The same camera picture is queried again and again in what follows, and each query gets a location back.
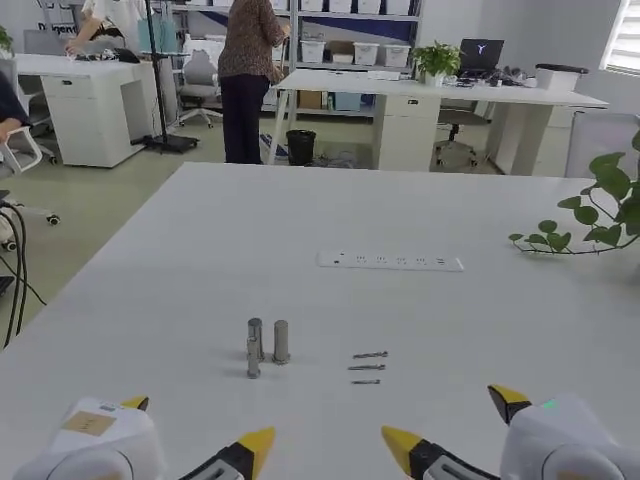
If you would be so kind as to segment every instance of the potted plant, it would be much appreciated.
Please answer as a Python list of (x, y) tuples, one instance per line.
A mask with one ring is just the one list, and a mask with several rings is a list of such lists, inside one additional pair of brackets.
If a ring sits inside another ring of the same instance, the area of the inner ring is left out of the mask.
[(460, 69), (460, 49), (446, 43), (414, 48), (412, 57), (418, 81), (431, 87), (441, 87), (446, 75), (455, 75)]
[(0, 58), (13, 58), (13, 38), (9, 36), (7, 30), (0, 25)]

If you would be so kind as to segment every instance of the window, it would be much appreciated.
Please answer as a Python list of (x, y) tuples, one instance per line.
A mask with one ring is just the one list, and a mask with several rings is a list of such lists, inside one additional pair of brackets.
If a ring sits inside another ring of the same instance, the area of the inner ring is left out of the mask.
[(640, 0), (622, 0), (600, 68), (640, 75)]

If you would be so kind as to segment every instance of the black pants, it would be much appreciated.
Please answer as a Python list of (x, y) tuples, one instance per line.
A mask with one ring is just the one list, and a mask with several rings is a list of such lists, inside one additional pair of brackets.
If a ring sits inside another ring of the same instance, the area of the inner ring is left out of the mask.
[(269, 80), (261, 75), (220, 79), (222, 128), (227, 163), (261, 164), (260, 111)]

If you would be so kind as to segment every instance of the metal cylinder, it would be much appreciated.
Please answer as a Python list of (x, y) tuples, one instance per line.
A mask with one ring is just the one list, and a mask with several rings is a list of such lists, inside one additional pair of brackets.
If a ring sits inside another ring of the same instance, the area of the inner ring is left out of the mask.
[(249, 338), (255, 338), (258, 342), (258, 361), (264, 362), (264, 350), (262, 349), (262, 320), (252, 318), (249, 320)]
[(247, 377), (258, 378), (260, 376), (260, 361), (258, 360), (258, 339), (249, 337), (247, 339), (247, 360), (249, 367), (247, 368)]
[(284, 365), (289, 363), (289, 324), (286, 320), (278, 320), (273, 326), (273, 363)]

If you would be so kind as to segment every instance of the label sticker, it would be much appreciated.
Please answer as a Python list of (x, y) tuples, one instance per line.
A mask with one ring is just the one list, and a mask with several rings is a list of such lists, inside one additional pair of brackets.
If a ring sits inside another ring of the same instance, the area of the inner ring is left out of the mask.
[(106, 432), (115, 421), (116, 419), (114, 417), (80, 411), (76, 412), (69, 420), (67, 420), (64, 425), (62, 425), (62, 429), (99, 437)]

